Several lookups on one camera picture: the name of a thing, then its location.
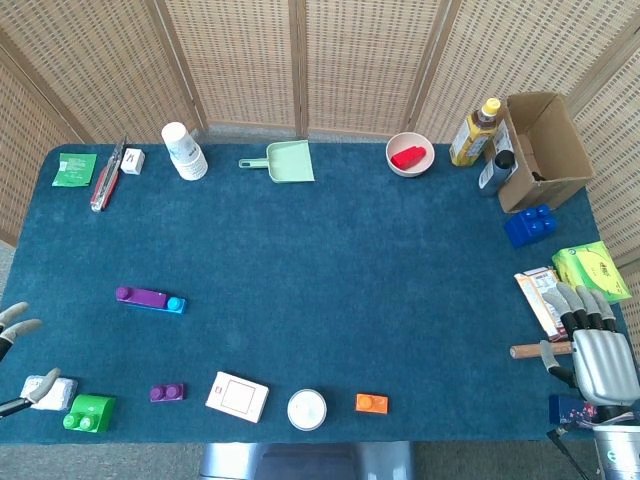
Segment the small white box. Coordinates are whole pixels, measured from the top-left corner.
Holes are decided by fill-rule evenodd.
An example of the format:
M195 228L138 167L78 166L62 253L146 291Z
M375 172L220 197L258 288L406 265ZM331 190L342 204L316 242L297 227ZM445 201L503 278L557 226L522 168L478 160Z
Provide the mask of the small white box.
M25 398L33 392L42 383L44 377L40 375L31 375L27 377L22 387L20 396ZM36 410L66 410L71 406L71 400L76 393L78 382L69 378L56 378L53 387L49 390L42 400L31 406Z
M268 394L269 389L264 385L218 372L205 405L258 423Z
M139 148L127 148L122 157L120 169L124 173L140 175L142 164L144 163L144 152Z

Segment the green toy block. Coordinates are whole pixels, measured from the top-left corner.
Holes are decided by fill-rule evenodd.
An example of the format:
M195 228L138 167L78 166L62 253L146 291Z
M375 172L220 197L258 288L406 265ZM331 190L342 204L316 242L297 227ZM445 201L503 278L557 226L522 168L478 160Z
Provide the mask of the green toy block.
M62 425L67 430L80 432L105 432L116 399L99 395L78 395L71 405L71 411L65 415Z

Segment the orange toy block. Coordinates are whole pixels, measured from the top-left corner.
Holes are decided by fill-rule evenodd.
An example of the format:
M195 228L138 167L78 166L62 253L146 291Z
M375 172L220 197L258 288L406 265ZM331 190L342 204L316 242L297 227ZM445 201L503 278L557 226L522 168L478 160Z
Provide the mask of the orange toy block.
M382 413L389 411L389 398L383 395L370 395L368 393L356 394L356 412Z

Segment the light green dustpan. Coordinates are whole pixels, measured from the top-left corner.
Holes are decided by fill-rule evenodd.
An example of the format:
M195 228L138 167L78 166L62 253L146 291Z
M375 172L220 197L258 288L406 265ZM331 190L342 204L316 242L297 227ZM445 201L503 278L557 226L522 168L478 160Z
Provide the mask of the light green dustpan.
M272 143L267 147L267 158L243 158L240 168L268 168L271 180L276 183L313 182L313 166L309 142Z

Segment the white plastic lid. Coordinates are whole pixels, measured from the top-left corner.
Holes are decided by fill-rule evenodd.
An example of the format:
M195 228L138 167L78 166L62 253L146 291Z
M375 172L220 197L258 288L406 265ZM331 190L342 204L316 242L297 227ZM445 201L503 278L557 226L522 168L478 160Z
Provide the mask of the white plastic lid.
M315 430L327 416L327 404L315 390L300 390L289 400L287 415L298 430Z
M188 134L187 127L180 122L167 123L162 129L162 139L165 143L179 142Z

